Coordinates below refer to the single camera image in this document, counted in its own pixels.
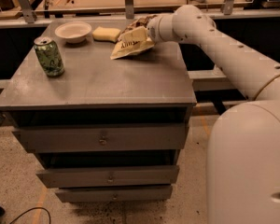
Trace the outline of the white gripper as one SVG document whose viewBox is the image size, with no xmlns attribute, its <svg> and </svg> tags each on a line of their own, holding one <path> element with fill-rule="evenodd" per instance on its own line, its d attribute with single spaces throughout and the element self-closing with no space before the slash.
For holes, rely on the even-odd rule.
<svg viewBox="0 0 280 224">
<path fill-rule="evenodd" d="M 119 40 L 122 42 L 145 41 L 147 33 L 155 43 L 179 41 L 179 37 L 173 30 L 173 15 L 158 15 L 147 24 L 147 29 L 144 26 L 138 26 L 126 30 L 119 36 Z"/>
</svg>

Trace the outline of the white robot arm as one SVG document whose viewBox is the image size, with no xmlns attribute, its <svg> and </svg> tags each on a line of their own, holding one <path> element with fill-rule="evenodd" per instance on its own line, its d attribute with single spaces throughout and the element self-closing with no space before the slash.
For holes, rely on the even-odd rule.
<svg viewBox="0 0 280 224">
<path fill-rule="evenodd" d="M 280 224 L 280 63 L 220 32 L 196 6 L 121 35 L 198 46 L 244 102 L 224 112 L 206 155 L 207 224 Z"/>
</svg>

